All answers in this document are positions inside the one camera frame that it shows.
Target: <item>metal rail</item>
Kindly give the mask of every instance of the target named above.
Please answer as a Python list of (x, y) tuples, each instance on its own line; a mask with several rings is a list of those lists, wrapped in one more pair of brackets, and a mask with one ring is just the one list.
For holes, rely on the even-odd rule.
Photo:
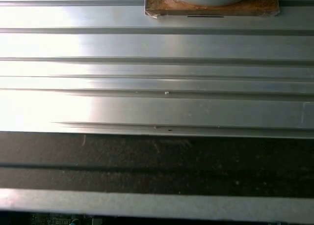
[(143, 3), (0, 0), (0, 130), (314, 137), (314, 0), (273, 18)]

